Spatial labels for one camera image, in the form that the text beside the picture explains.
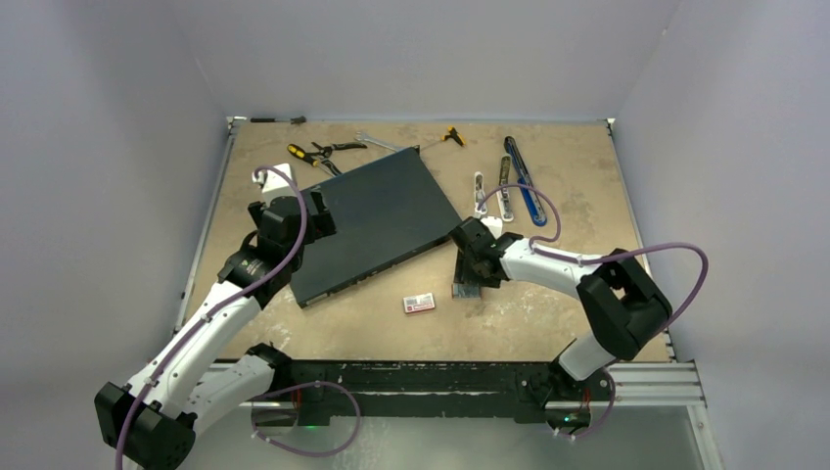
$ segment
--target pliers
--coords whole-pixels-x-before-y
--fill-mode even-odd
[[[306,162],[311,166],[319,166],[322,165],[322,168],[327,173],[331,174],[332,176],[339,176],[343,174],[335,164],[329,160],[329,157],[332,156],[332,153],[336,150],[348,150],[348,149],[365,149],[366,144],[360,142],[349,142],[347,144],[332,144],[326,147],[321,147],[317,145],[316,142],[311,142],[311,145],[317,148],[317,152],[306,152],[297,144],[288,144],[288,153],[297,157],[298,159]]]

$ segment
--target white wall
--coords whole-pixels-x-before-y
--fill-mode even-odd
[[[643,238],[712,260],[671,329],[728,469],[830,461],[830,3],[683,2],[615,139]],[[698,263],[653,257],[677,302]]]
[[[165,1],[4,3],[3,468],[113,468],[92,400],[169,338],[222,116]]]
[[[176,0],[228,115],[614,116],[679,0]]]

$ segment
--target floor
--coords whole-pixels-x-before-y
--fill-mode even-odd
[[[563,233],[557,248],[607,254],[638,246],[616,155],[604,125],[455,123],[467,139],[464,148],[443,142],[424,150],[422,159],[463,218],[472,213],[472,177],[484,174],[493,188],[504,153],[505,136],[516,138],[535,185],[557,204]],[[239,130],[216,203],[200,261],[188,316],[192,315],[225,259],[253,229],[249,202],[259,199],[251,183],[258,165],[291,163],[300,188],[330,176],[291,157],[286,146],[306,150],[345,143],[362,130],[396,145],[422,147],[445,133],[445,123],[309,122],[246,123]],[[337,152],[343,171],[372,162],[390,151]],[[515,172],[511,181],[515,181]],[[526,236],[551,234],[530,222],[518,190],[511,191],[516,219],[505,229]],[[490,203],[491,214],[498,205]],[[296,358],[423,360],[550,360],[574,337],[588,330],[579,302],[528,283],[504,283],[486,290],[479,301],[450,297],[455,247],[449,243],[379,273],[338,294],[300,309],[291,290],[280,292],[266,309],[228,344],[221,357],[235,358],[260,342],[271,342]],[[402,298],[432,292],[437,308],[406,316]],[[667,361],[662,338],[648,344],[636,360]]]

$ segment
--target metal wrench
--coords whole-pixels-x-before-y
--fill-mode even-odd
[[[357,132],[354,135],[354,140],[356,140],[358,142],[368,142],[370,144],[379,145],[381,147],[384,147],[384,148],[387,148],[387,149],[390,149],[390,150],[394,150],[396,152],[400,152],[401,150],[407,148],[407,147],[398,147],[396,145],[390,144],[389,142],[384,142],[383,140],[378,140],[378,139],[372,137],[371,135],[367,134],[366,132]]]

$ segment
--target table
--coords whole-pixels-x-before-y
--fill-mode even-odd
[[[426,149],[422,159],[459,215],[472,214],[472,180],[484,174],[485,189],[498,179],[503,139],[516,138],[538,189],[562,215],[563,250],[607,254],[638,247],[634,223],[604,123],[506,124],[453,123],[467,146],[452,141]],[[258,165],[290,163],[300,188],[330,177],[291,157],[289,143],[306,150],[345,143],[358,130],[396,145],[422,146],[438,140],[446,123],[308,122],[245,123],[239,129],[216,201],[199,262],[187,316],[193,314],[216,280],[225,259],[253,228],[247,206],[259,199],[251,183]],[[335,152],[332,161],[348,171],[391,151],[369,144],[367,150]],[[511,181],[515,171],[511,168]],[[511,189],[515,220],[505,230],[552,234],[551,220],[536,227],[520,192]],[[495,199],[491,214],[499,214]],[[483,299],[454,301],[450,295],[456,249],[449,242],[423,255],[300,309],[291,289],[277,294],[265,310],[228,344],[220,357],[238,358],[250,346],[272,342],[295,358],[413,360],[550,360],[573,338],[588,330],[578,301],[527,283],[507,282],[484,290]],[[419,315],[403,313],[402,298],[432,292],[437,308]],[[652,340],[636,360],[667,361],[662,337]]]

